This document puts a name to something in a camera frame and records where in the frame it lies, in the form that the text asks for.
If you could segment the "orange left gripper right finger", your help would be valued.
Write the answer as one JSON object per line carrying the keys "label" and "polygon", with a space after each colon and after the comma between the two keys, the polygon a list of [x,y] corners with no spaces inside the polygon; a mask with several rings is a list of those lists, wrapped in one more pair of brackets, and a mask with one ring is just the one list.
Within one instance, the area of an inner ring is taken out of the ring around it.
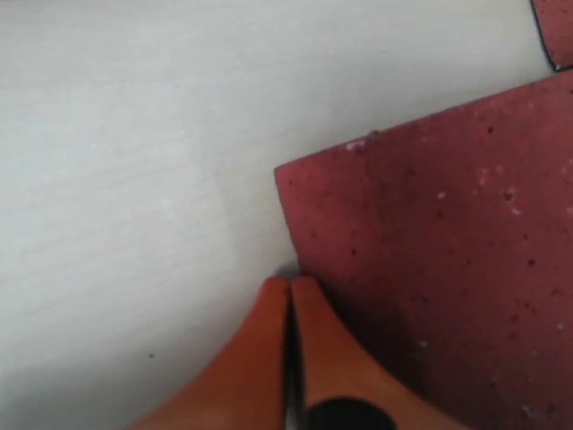
{"label": "orange left gripper right finger", "polygon": [[380,365],[309,276],[293,279],[304,429],[459,429]]}

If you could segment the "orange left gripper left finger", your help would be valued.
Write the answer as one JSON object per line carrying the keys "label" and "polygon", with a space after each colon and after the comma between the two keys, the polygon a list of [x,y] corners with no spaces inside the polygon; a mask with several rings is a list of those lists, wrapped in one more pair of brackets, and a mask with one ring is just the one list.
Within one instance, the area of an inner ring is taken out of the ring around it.
{"label": "orange left gripper left finger", "polygon": [[283,429],[288,316],[288,280],[266,279],[232,339],[189,384],[130,428]]}

